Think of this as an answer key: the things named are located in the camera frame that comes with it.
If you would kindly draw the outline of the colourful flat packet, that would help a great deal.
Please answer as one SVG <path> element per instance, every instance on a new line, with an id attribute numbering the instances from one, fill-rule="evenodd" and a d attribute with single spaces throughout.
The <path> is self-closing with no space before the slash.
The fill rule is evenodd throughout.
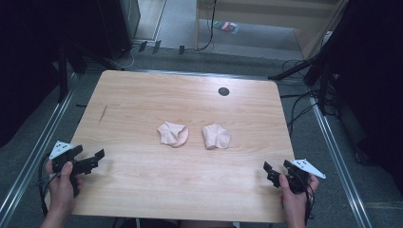
<path id="1" fill-rule="evenodd" d="M 231 34 L 236 34 L 239 30 L 238 24 L 232 23 L 232 22 L 227 22 L 227 21 L 214 21 L 213 26 L 216 29 L 230 32 Z"/>

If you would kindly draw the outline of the black cabinet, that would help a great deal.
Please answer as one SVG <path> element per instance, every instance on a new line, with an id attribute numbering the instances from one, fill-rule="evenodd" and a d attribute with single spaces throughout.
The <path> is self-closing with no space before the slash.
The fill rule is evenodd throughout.
<path id="1" fill-rule="evenodd" d="M 118 59 L 132 47 L 141 19 L 138 0 L 98 0 L 106 32 L 106 56 Z"/>

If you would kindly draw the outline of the pink sock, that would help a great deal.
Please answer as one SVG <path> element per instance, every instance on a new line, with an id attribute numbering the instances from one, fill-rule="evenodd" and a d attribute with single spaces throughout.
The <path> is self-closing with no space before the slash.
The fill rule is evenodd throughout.
<path id="1" fill-rule="evenodd" d="M 157 128 L 160 134 L 160 143 L 171 147 L 184 145 L 189 136 L 189 129 L 186 125 L 164 122 Z"/>
<path id="2" fill-rule="evenodd" d="M 230 132 L 219 124 L 210 124 L 202 129 L 204 144 L 207 149 L 227 149 L 231 141 Z"/>

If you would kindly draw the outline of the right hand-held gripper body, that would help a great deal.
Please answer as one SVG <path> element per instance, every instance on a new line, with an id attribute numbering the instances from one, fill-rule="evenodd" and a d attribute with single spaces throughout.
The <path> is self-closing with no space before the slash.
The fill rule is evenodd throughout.
<path id="1" fill-rule="evenodd" d="M 294 194 L 300 194 L 307 189 L 310 174 L 313 174 L 318 178 L 326 178 L 326 175 L 324 173 L 319 171 L 306 159 L 291 160 L 289 162 L 297 167 L 297 173 L 295 175 L 286 175 L 286 178 L 289 181 L 289 187 Z"/>

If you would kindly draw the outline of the metal floor rail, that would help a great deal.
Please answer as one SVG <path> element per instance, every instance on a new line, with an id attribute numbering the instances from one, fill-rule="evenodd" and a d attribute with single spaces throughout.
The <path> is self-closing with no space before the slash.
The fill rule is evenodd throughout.
<path id="1" fill-rule="evenodd" d="M 321 114 L 321 111 L 319 110 L 317 105 L 316 98 L 311 98 L 310 103 L 313 106 L 317 123 L 324 137 L 324 141 L 327 144 L 328 150 L 331 154 L 333 164 L 336 168 L 336 172 L 340 179 L 346 198 L 352 209 L 357 227 L 374 228 L 367 213 L 367 210 L 365 208 L 364 202 L 360 197 L 359 192 L 357 191 L 357 188 L 352 179 L 350 171 L 343 159 L 338 143 L 336 142 L 336 138 L 333 134 L 333 131 L 329 125 L 327 118 Z"/>
<path id="2" fill-rule="evenodd" d="M 55 129 L 66 112 L 79 76 L 68 76 L 66 97 L 60 103 L 49 98 L 40 104 L 11 141 L 0 148 L 0 228 L 6 228 L 32 176 L 47 151 Z"/>

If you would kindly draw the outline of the person's right hand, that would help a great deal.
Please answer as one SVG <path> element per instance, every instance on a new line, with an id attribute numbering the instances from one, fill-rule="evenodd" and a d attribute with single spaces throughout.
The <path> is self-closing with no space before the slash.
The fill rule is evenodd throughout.
<path id="1" fill-rule="evenodd" d="M 307 187 L 308 193 L 294 194 L 290 187 L 287 178 L 279 175 L 279 182 L 281 187 L 281 203 L 285 221 L 304 221 L 306 214 L 306 205 L 313 198 L 316 192 L 319 181 L 313 174 L 309 175 L 309 186 Z"/>

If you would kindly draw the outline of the light wooden shelf unit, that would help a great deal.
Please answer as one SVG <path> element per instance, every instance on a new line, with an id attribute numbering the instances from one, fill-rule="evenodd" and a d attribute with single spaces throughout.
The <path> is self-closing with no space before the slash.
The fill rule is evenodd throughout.
<path id="1" fill-rule="evenodd" d="M 211 19 L 293 29 L 304 59 L 315 55 L 324 35 L 336 27 L 349 0 L 196 0 L 195 42 L 199 22 Z"/>

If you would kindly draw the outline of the dark curtain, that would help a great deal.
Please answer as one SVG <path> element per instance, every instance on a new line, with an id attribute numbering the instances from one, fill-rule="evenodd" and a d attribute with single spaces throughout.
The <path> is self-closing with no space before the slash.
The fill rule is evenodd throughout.
<path id="1" fill-rule="evenodd" d="M 403 0 L 350 0 L 333 38 L 334 87 L 363 130 L 356 146 L 403 195 Z"/>
<path id="2" fill-rule="evenodd" d="M 0 147 L 58 85 L 44 0 L 0 0 Z"/>

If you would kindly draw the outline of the black tripod stand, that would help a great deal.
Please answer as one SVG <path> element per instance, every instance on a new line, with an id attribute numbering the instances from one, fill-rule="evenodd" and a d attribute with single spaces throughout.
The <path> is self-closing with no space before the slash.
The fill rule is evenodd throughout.
<path id="1" fill-rule="evenodd" d="M 331 76 L 331 64 L 329 62 L 329 54 L 332 48 L 329 44 L 325 44 L 319 51 L 310 59 L 302 61 L 300 64 L 281 72 L 275 76 L 269 76 L 272 81 L 283 80 L 295 73 L 309 68 L 308 72 L 303 77 L 303 82 L 307 86 L 313 86 L 319 80 L 319 91 L 317 96 L 318 108 L 322 115 L 329 115 L 326 109 L 326 95 L 329 77 Z"/>

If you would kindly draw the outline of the black metal stand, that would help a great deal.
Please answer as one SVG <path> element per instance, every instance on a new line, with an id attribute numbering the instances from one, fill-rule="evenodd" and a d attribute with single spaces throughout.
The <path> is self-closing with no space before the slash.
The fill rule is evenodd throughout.
<path id="1" fill-rule="evenodd" d="M 65 54 L 65 46 L 60 45 L 58 48 L 58 67 L 59 67 L 59 98 L 61 103 L 68 93 L 68 78 L 67 78 L 67 57 Z"/>

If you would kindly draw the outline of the person's left hand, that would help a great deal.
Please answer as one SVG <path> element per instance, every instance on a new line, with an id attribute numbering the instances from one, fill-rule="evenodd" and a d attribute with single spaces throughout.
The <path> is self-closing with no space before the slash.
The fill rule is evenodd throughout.
<path id="1" fill-rule="evenodd" d="M 62 167 L 59 177 L 56 177 L 49 184 L 50 207 L 48 217 L 68 217 L 75 207 L 75 197 L 73 186 L 70 182 L 70 174 L 73 164 L 68 161 Z"/>

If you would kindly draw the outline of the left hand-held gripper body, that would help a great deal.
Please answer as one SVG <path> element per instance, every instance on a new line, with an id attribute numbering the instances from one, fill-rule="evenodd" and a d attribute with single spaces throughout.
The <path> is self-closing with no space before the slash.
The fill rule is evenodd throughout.
<path id="1" fill-rule="evenodd" d="M 74 165 L 74 163 L 77 162 L 75 158 L 69 159 L 67 157 L 68 150 L 74 147 L 76 146 L 67 142 L 60 142 L 60 141 L 56 142 L 49 155 L 49 159 L 52 161 L 53 173 L 50 175 L 52 179 L 54 179 L 55 177 L 59 177 L 61 175 L 61 171 L 67 162 L 70 162 L 72 165 Z M 80 192 L 80 190 L 78 189 L 76 176 L 77 175 L 74 174 L 74 169 L 72 169 L 69 175 L 69 182 L 73 189 L 74 197 L 76 197 Z"/>

